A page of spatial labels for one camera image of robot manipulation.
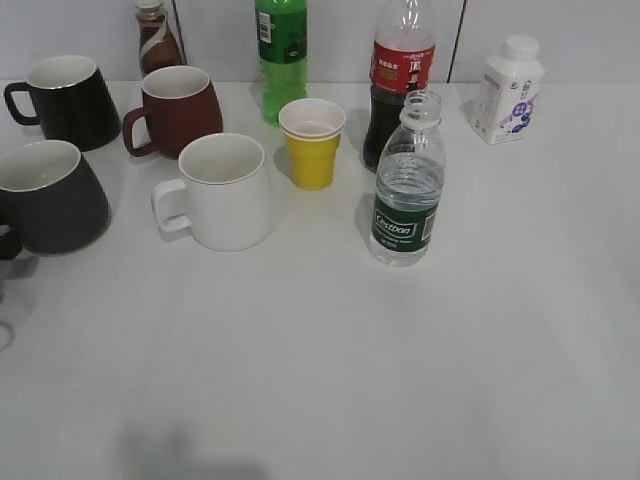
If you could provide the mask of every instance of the cola bottle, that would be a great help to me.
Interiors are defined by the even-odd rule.
[[[362,151],[374,171],[400,125],[407,94],[429,83],[436,49],[433,25],[429,0],[389,0],[380,12],[371,57],[371,122]]]

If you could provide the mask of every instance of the bottle cap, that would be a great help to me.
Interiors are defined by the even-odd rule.
[[[440,97],[430,90],[416,90],[407,95],[400,121],[413,130],[424,130],[440,125]]]
[[[540,43],[535,38],[524,35],[507,37],[502,44],[502,56],[513,62],[530,62],[535,60],[540,50]]]
[[[157,8],[164,5],[164,0],[134,0],[138,8]]]

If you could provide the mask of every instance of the white bottle cap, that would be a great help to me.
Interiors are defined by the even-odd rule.
[[[540,43],[524,35],[507,37],[502,44],[502,56],[513,62],[531,62],[538,56]]]
[[[157,8],[164,5],[164,0],[134,0],[138,8]]]

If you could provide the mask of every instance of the white wall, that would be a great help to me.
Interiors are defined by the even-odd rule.
[[[0,78],[55,55],[93,58],[112,80],[139,78],[132,0],[0,0]]]
[[[308,0],[311,82],[368,81],[373,32],[386,0]],[[447,78],[462,0],[432,0],[439,32],[433,81]],[[189,61],[215,80],[259,77],[253,0],[180,0]]]
[[[310,81],[367,81],[373,27],[385,0],[308,0]],[[192,63],[217,81],[259,77],[253,0],[177,0]],[[433,80],[446,80],[462,0],[432,0]],[[140,78],[132,0],[0,0],[0,79],[60,54],[94,58],[113,80]],[[510,33],[542,43],[549,82],[640,78],[640,0],[468,0],[453,81],[477,81]]]
[[[640,0],[468,0],[452,81],[480,80],[502,38],[541,43],[547,82],[640,81]]]

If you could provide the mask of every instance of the yellow cup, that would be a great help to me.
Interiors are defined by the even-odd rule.
[[[323,139],[301,138],[285,131],[293,183],[303,190],[322,190],[333,182],[341,132]]]

